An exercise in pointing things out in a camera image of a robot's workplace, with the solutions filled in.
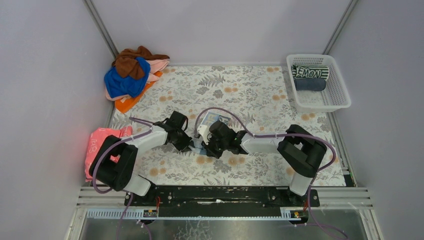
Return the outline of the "orange blue rabbit towel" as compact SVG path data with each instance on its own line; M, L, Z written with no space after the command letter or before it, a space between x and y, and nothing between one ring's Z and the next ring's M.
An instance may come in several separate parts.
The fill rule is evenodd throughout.
M198 126L201 124L204 125L208 125L208 126L212 126L212 124L214 124L215 122L222 122L224 124L226 124L227 126L229 125L231 121L230 117L224 116L222 114L219 114L217 112L208 110L206 112L206 115L204 116L204 118L198 122L198 125L195 127L195 134L194 134L194 138L192 140L192 143L190 143L189 148L192 152L199 154L199 155L203 155L206 156L207 155L207 146L203 140L202 137L198 134L197 129ZM209 143L210 143L210 139L212 137L212 134L209 134Z

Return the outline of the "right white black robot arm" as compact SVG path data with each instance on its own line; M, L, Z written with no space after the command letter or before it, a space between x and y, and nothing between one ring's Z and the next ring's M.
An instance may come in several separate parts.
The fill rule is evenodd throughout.
M294 170L289 191L298 196L307 193L327 152L323 141L296 124L282 134L257 135L246 130L236 132L218 120L209 126L201 124L197 133L209 157L218 159L225 151L234 155L281 155Z

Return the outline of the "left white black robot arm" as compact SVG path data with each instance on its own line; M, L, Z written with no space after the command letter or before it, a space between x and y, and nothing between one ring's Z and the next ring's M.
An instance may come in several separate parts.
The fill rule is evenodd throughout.
M114 190L145 196L153 183L134 173L138 155L167 144L180 152L190 149L192 138L185 132L189 119L180 112L174 111L157 122L135 117L131 120L147 126L147 131L122 138L107 136L90 166L93 187L100 194Z

